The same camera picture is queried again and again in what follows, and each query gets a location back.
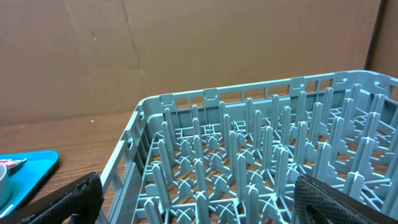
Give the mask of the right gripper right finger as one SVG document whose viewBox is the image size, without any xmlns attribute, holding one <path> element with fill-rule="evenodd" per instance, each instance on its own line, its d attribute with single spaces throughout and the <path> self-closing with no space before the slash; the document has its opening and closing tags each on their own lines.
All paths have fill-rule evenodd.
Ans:
<svg viewBox="0 0 398 224">
<path fill-rule="evenodd" d="M 397 223 L 308 174 L 295 181 L 294 205 L 299 223 Z"/>
</svg>

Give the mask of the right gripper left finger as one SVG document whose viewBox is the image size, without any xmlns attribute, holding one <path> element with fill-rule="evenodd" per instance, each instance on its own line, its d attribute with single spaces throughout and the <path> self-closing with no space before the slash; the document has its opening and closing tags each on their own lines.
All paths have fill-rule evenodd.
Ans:
<svg viewBox="0 0 398 224">
<path fill-rule="evenodd" d="M 103 201 L 100 175 L 90 172 L 1 218 L 1 224 L 95 223 Z"/>
</svg>

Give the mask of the red snack wrapper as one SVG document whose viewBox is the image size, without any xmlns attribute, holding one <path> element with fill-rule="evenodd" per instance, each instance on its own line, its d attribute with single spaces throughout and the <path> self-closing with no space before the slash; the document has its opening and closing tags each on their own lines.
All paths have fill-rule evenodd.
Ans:
<svg viewBox="0 0 398 224">
<path fill-rule="evenodd" d="M 6 166 L 8 169 L 16 169 L 20 166 L 23 166 L 26 163 L 27 159 L 1 159 L 0 164 Z"/>
</svg>

